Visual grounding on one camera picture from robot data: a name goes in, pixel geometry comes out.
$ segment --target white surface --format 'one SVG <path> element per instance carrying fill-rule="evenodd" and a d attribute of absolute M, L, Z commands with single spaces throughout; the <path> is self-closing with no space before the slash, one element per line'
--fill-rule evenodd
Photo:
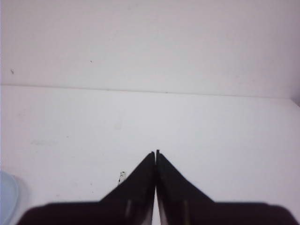
<path fill-rule="evenodd" d="M 1 178 L 1 213 L 0 224 L 7 225 L 13 216 L 16 208 L 16 204 L 19 197 L 19 187 L 12 175 L 7 172 L 0 171 Z"/>
<path fill-rule="evenodd" d="M 2 86 L 1 110 L 1 166 L 21 185 L 15 221 L 101 199 L 156 149 L 213 200 L 280 204 L 300 221 L 290 100 Z"/>
<path fill-rule="evenodd" d="M 299 0 L 2 0 L 2 84 L 289 98 Z"/>

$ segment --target white table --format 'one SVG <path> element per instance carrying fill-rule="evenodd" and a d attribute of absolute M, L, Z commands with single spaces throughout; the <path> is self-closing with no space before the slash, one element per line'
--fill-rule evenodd
<path fill-rule="evenodd" d="M 156 149 L 213 200 L 300 221 L 299 134 L 287 99 L 1 87 L 1 169 L 21 189 L 12 224 L 33 206 L 100 200 Z"/>

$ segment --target white wall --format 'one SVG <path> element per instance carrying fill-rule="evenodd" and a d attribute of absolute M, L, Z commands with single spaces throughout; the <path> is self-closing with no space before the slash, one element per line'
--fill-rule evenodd
<path fill-rule="evenodd" d="M 15 219 L 99 200 L 161 149 L 213 200 L 280 204 L 300 221 L 300 108 L 290 100 L 7 86 L 1 97 L 1 169 L 22 190 Z"/>
<path fill-rule="evenodd" d="M 281 98 L 300 90 L 299 0 L 1 6 L 2 84 Z"/>

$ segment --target black object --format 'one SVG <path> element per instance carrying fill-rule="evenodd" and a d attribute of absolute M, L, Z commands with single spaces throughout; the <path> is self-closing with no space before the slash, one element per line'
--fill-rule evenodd
<path fill-rule="evenodd" d="M 52 203 L 19 225 L 150 225 L 155 185 L 163 225 L 298 225 L 288 210 L 265 203 L 214 202 L 157 151 L 100 202 Z"/>

